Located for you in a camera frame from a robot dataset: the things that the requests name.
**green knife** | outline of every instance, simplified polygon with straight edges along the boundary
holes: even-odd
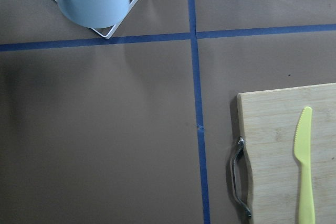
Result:
[[[311,107],[305,107],[296,128],[294,155],[301,164],[299,224],[315,224],[315,211],[310,169]]]

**vertical blue tape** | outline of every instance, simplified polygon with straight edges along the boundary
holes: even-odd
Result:
[[[201,96],[201,78],[200,78],[200,63],[199,63],[200,61],[198,57],[198,43],[196,36],[197,30],[196,30],[195,0],[188,0],[188,8],[189,8],[190,40],[191,40],[191,54],[192,54],[194,92],[195,92],[199,169],[201,173],[203,220],[204,224],[210,224],[208,178],[206,169],[203,109],[202,109],[202,96]]]

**wood grain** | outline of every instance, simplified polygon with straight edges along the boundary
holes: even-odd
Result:
[[[311,169],[316,223],[335,223],[336,83],[241,93],[237,99],[248,159],[251,223],[297,223],[300,171],[293,143],[305,106],[313,109]]]

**gray tabletop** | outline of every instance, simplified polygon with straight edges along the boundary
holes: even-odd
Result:
[[[246,223],[237,93],[335,82],[336,0],[139,0],[110,40],[0,7],[1,223]]]

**knife handle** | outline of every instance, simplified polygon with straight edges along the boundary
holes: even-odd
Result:
[[[310,163],[301,166],[299,224],[315,224]]]

